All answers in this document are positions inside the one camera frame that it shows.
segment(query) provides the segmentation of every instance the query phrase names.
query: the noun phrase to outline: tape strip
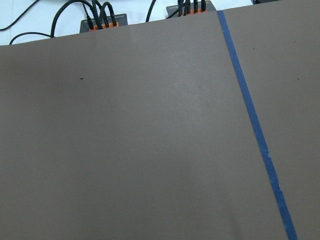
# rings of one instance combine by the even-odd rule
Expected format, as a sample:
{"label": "tape strip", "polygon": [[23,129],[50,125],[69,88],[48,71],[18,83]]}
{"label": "tape strip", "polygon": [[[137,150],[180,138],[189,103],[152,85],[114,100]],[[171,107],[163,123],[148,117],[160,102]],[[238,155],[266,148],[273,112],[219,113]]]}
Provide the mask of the tape strip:
{"label": "tape strip", "polygon": [[283,222],[286,234],[289,240],[297,240],[298,237],[296,234],[296,230],[292,222],[289,210],[287,208],[284,194],[282,193],[279,187],[278,176],[277,176],[275,167],[273,165],[272,159],[269,155],[269,150],[264,137],[264,133],[262,131],[256,110],[255,110],[255,106],[247,86],[246,78],[244,76],[244,73],[242,71],[242,68],[239,62],[239,58],[237,55],[234,42],[231,37],[231,33],[229,31],[225,13],[221,10],[221,11],[217,11],[217,14],[218,14],[218,18],[220,21],[223,35],[224,35],[224,39],[229,51],[229,55],[232,61],[232,65],[236,74],[236,78],[238,80],[238,84],[241,89],[244,103],[249,114],[251,125],[255,134],[255,138],[258,143],[260,153],[262,155],[263,162],[264,162],[267,174],[269,176],[269,181],[273,190],[273,194],[275,196],[276,203],[278,205],[278,208],[281,214],[281,218],[282,218],[282,222]]}

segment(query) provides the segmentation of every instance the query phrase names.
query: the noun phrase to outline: white surface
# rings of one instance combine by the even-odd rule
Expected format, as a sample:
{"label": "white surface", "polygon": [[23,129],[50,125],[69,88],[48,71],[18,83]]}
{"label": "white surface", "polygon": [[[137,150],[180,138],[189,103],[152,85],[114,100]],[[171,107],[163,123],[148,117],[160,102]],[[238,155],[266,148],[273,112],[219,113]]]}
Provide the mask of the white surface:
{"label": "white surface", "polygon": [[[152,0],[109,0],[115,14],[127,14],[128,24],[144,23]],[[34,0],[0,0],[0,28],[12,23]],[[50,34],[53,18],[67,0],[40,0],[11,29],[0,32],[0,45],[8,45],[10,40],[24,32]],[[251,0],[211,0],[217,10],[252,5]],[[168,16],[166,7],[176,5],[177,0],[157,0],[150,21],[162,20]],[[71,4],[60,16],[55,36],[78,34],[81,20],[86,19],[81,3]],[[40,35],[25,35],[14,41],[15,44],[45,39]]]}

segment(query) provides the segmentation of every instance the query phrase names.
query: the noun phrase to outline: blue painter's tape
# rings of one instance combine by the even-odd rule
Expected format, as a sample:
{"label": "blue painter's tape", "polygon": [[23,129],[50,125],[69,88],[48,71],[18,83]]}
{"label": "blue painter's tape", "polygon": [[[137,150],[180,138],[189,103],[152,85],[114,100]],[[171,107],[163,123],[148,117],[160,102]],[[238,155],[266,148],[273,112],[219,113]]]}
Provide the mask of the blue painter's tape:
{"label": "blue painter's tape", "polygon": [[254,103],[252,101],[252,98],[251,98],[251,95],[250,95],[250,92],[249,92],[249,89],[247,86],[245,75],[242,71],[242,68],[241,68],[241,65],[239,62],[239,58],[237,55],[237,51],[236,51],[234,42],[231,37],[231,33],[229,31],[229,27],[228,27],[225,13],[223,11],[217,11],[217,14],[218,14],[218,18],[220,21],[220,25],[222,28],[222,32],[224,35],[226,45],[229,50],[229,55],[230,55],[232,65],[233,65],[233,68],[234,68],[234,71],[236,74],[236,78],[238,80],[238,83],[239,83],[239,86],[241,89],[241,93],[242,93],[242,96],[244,99],[244,103],[245,103],[246,109],[249,114],[251,125],[253,128],[254,134],[255,134],[255,138],[258,143],[260,153],[262,155],[262,159],[263,159],[267,174],[269,176],[269,180],[270,180],[270,184],[271,184],[271,187],[273,190],[273,194],[275,196],[276,203],[278,205],[278,208],[279,208],[279,211],[281,214],[281,218],[282,218],[282,222],[283,222],[286,234],[287,234],[289,240],[297,240],[298,237],[296,234],[296,230],[295,230],[294,224],[292,222],[292,219],[290,217],[290,213],[289,213],[289,210],[286,205],[284,194],[282,193],[282,191],[279,187],[279,180],[278,180],[278,176],[276,173],[276,169],[275,169],[274,164],[272,162],[272,159],[269,155],[269,150],[268,150],[268,146],[267,146],[267,143],[265,140],[265,136],[262,131],[256,110],[255,110],[255,106],[254,106]]}

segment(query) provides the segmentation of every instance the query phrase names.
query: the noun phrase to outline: white table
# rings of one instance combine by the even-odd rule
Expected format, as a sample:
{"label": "white table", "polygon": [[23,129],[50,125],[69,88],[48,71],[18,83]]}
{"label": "white table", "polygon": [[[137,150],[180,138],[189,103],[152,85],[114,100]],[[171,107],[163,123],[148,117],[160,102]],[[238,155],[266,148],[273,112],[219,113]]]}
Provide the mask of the white table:
{"label": "white table", "polygon": [[[1,0],[0,28],[12,23],[34,0]],[[127,14],[128,24],[139,24],[146,21],[147,12],[152,0],[110,0],[115,14]],[[211,0],[217,10],[252,5],[251,0]],[[10,40],[24,32],[41,32],[50,34],[53,18],[67,0],[40,0],[11,29],[0,32],[0,45],[8,45]],[[168,16],[166,6],[176,5],[177,0],[157,0],[150,21],[162,20]],[[73,3],[60,16],[55,29],[56,36],[79,33],[81,20],[86,19],[81,3]],[[45,36],[25,35],[14,43],[23,43]]]}

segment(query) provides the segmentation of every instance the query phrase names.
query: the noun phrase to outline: gray cardboard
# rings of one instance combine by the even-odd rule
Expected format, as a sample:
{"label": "gray cardboard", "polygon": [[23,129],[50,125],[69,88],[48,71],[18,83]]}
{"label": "gray cardboard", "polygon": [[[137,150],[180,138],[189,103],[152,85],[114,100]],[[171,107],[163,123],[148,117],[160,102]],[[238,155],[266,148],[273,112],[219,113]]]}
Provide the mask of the gray cardboard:
{"label": "gray cardboard", "polygon": [[0,239],[286,239],[216,13],[0,62]]}
{"label": "gray cardboard", "polygon": [[308,240],[320,236],[319,11],[314,0],[225,11],[297,235]]}

